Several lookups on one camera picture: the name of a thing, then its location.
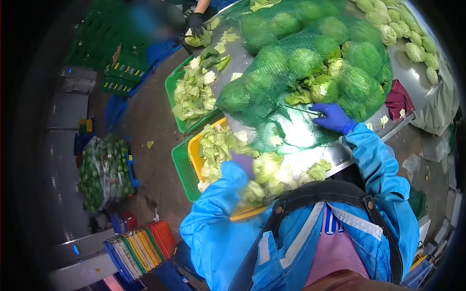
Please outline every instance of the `maroon cloth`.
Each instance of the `maroon cloth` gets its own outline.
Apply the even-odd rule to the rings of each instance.
[[[388,107],[388,113],[392,120],[399,120],[401,118],[401,109],[406,110],[406,115],[408,115],[409,111],[414,111],[414,109],[416,109],[408,92],[406,92],[398,79],[393,80],[393,83],[391,84],[391,90],[388,94],[387,100],[385,101],[385,106]]]

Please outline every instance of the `blue sleeve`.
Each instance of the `blue sleeve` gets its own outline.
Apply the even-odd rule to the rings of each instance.
[[[352,149],[354,161],[366,181],[366,193],[374,196],[377,210],[398,242],[404,278],[419,241],[419,224],[408,203],[408,180],[397,176],[398,162],[389,154],[380,137],[364,123],[356,125],[343,142]]]
[[[230,221],[240,201],[238,190],[246,186],[248,178],[234,162],[223,162],[220,171],[222,177],[207,187],[179,228],[181,237],[191,247],[196,272],[206,279],[212,291],[228,290],[270,215],[266,210],[247,222]]]

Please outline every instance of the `concrete floor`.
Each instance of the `concrete floor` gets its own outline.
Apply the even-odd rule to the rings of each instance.
[[[183,140],[183,136],[177,130],[164,82],[186,57],[188,53],[181,49],[160,64],[155,74],[130,99],[128,109],[116,130],[117,134],[131,137],[134,171],[140,182],[137,195],[122,203],[121,207],[132,211],[139,225],[152,221],[157,208],[157,214],[168,221],[177,240],[181,240],[179,226],[190,212],[191,203],[186,198],[171,159],[172,148]],[[96,93],[91,97],[89,115],[96,116],[97,136],[103,137],[105,134],[100,121],[103,121],[103,108],[109,96],[99,93],[98,86],[99,83]],[[396,153],[400,176],[407,178],[406,170],[401,167],[403,160],[412,153],[419,156],[422,141],[430,137],[430,134],[408,125],[387,142]],[[151,149],[146,147],[148,141],[154,141]],[[430,169],[428,180],[425,179],[427,166]],[[412,185],[427,194],[427,214],[432,220],[427,241],[433,240],[445,216],[448,191],[447,175],[442,169],[442,163],[421,158],[420,171],[415,173]]]

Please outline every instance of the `green mesh bag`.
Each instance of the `green mesh bag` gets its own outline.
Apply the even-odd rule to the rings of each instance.
[[[294,0],[280,5],[290,2],[308,5]],[[336,3],[319,5],[326,2]],[[279,4],[255,13],[273,9],[278,15],[278,8]],[[365,20],[321,15],[300,32],[262,48],[244,74],[220,93],[216,106],[256,129],[251,146],[258,151],[289,154],[338,137],[314,124],[313,115],[286,105],[307,109],[311,103],[333,102],[350,118],[364,122],[391,90],[391,61],[378,31]],[[272,144],[274,135],[284,143]]]
[[[340,15],[345,7],[346,0],[243,0],[224,15],[240,26],[245,49],[257,53],[322,17]]]

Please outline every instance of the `blue jacket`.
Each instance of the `blue jacket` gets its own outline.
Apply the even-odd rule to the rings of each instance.
[[[403,261],[403,278],[408,273],[419,241],[419,226],[408,203],[410,185],[396,176],[397,161],[385,144],[364,123],[356,125],[343,138],[366,181],[366,192],[398,244]],[[228,290],[271,208],[247,222],[229,217],[240,197],[238,190],[247,184],[246,173],[233,162],[221,164],[222,178],[210,185],[192,205],[191,213],[180,226],[184,241],[191,247],[191,260],[212,291]],[[397,192],[401,197],[392,194]],[[299,208],[284,218],[275,241],[271,232],[259,243],[252,290],[301,290],[311,269],[323,206],[319,202]],[[371,223],[366,212],[345,203],[327,203],[343,224],[373,280],[390,281],[390,249],[382,229]]]

